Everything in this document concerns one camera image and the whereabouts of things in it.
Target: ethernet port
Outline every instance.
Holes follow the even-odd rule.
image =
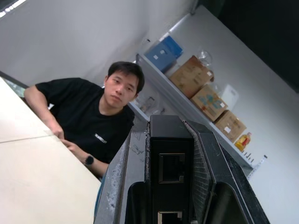
[[[160,211],[158,212],[158,224],[182,224],[183,212],[181,211]]]
[[[159,154],[159,183],[184,183],[185,154]]]

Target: black t-shirt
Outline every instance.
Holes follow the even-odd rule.
[[[110,163],[133,126],[134,112],[106,116],[99,111],[104,89],[81,78],[57,79],[36,85],[51,113],[64,131],[64,138],[96,159]]]

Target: black watch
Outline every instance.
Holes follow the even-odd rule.
[[[94,158],[92,155],[89,155],[85,160],[85,165],[90,166],[93,164]]]

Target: black hair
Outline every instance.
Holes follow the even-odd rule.
[[[108,70],[108,77],[110,77],[113,73],[121,71],[125,74],[133,74],[138,78],[138,85],[136,94],[139,93],[144,86],[144,74],[142,72],[141,67],[138,64],[132,62],[115,62],[113,63]]]

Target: man's arm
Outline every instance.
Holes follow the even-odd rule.
[[[60,139],[64,139],[64,132],[55,117],[48,110],[46,97],[36,88],[31,86],[24,92],[24,97],[33,112],[42,122]]]
[[[83,151],[79,146],[77,146],[75,143],[72,143],[67,140],[61,140],[61,142],[74,154],[74,156],[77,157],[77,159],[85,164],[85,161],[89,154],[85,151]],[[100,160],[97,160],[96,158],[93,158],[93,164],[90,166],[86,166],[94,175],[96,176],[103,176],[108,168],[108,164],[101,162]]]
[[[108,165],[109,164],[101,162],[100,160],[94,158],[93,164],[91,166],[87,166],[87,168],[96,176],[103,177],[108,169]]]

